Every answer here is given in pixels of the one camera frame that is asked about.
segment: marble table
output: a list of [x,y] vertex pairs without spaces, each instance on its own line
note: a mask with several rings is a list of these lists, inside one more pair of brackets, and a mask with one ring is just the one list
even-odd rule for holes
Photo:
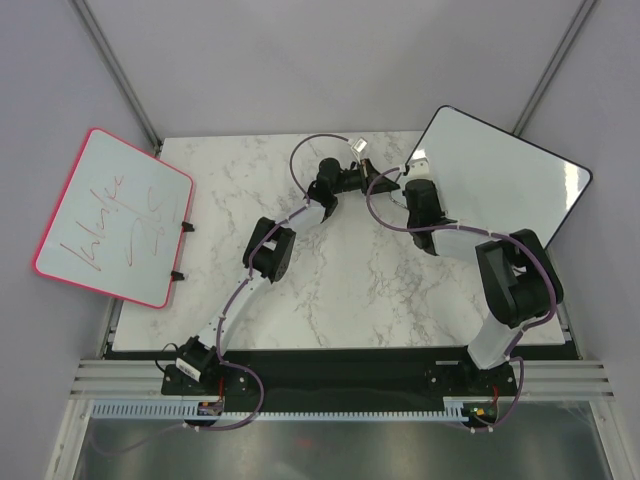
[[[384,170],[403,163],[421,132],[351,133],[369,142],[367,156]],[[161,158],[195,182],[190,220],[170,304],[154,310],[125,302],[115,351],[159,350],[196,334],[234,288],[258,218],[275,218],[300,202],[288,172],[292,148],[305,135],[170,138]],[[338,140],[316,139],[298,151],[303,185],[317,163],[353,156]],[[407,211],[388,195],[381,216],[406,225]],[[334,215],[296,238],[285,277],[250,309],[230,348],[358,348],[465,345],[488,308],[476,266],[429,256],[408,234],[378,225],[360,192],[340,196]],[[522,344],[564,343],[557,318],[527,332]]]

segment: glass panel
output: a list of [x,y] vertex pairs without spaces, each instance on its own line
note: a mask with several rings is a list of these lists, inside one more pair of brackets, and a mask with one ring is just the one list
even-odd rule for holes
[[[120,449],[171,424],[92,420],[90,431],[103,449]],[[261,421],[223,433],[178,429],[112,458],[85,444],[76,475],[147,478],[606,480],[611,474],[587,404],[523,404],[491,434],[434,423]]]

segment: white wall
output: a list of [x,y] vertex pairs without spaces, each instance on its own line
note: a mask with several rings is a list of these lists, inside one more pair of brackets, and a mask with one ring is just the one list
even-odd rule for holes
[[0,12],[0,477],[42,478],[106,299],[30,261],[87,129],[149,148],[65,0]]
[[601,2],[525,137],[594,172],[552,247],[640,452],[640,2]]
[[579,0],[89,0],[162,136],[512,128]]

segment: whiteboard clip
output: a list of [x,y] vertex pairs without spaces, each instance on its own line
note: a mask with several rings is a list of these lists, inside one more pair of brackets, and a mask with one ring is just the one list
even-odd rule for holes
[[182,222],[183,233],[189,233],[189,232],[195,232],[195,231],[196,231],[196,227],[193,226],[193,223]]
[[176,270],[171,270],[171,281],[172,282],[181,282],[182,280],[186,280],[187,277],[184,273],[180,273]]

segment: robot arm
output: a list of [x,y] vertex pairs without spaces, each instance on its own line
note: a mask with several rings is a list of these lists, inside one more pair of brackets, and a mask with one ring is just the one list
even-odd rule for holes
[[[402,194],[409,210],[408,229],[447,225],[434,179],[425,159],[409,164]],[[490,313],[478,335],[467,348],[480,370],[504,363],[508,352],[536,319],[550,310],[549,294],[540,272],[527,255],[507,240],[487,241],[485,235],[455,229],[411,233],[415,245],[430,255],[452,257],[477,264]],[[524,245],[538,259],[549,276],[556,303],[563,289],[544,248],[531,230],[520,230],[509,237]]]
[[[236,291],[197,336],[180,347],[176,361],[180,371],[201,383],[215,376],[216,346],[221,355],[226,352],[239,320],[253,301],[286,272],[296,234],[329,218],[338,204],[336,194],[353,190],[366,194],[375,180],[373,194],[402,189],[409,210],[408,228],[455,222],[446,218],[440,206],[426,160],[410,164],[400,184],[379,176],[368,159],[354,162],[349,169],[342,169],[336,159],[324,159],[307,191],[307,202],[280,221],[261,218],[245,250],[244,269],[238,278],[239,286],[244,282],[246,285]],[[549,311],[549,295],[536,268],[526,255],[504,240],[487,242],[484,235],[461,235],[454,230],[411,235],[415,245],[426,253],[478,264],[491,314],[467,352],[475,369],[488,370],[504,363],[505,352],[517,343],[531,320]],[[531,250],[543,264],[560,302],[562,287],[535,233],[522,230],[510,236]]]

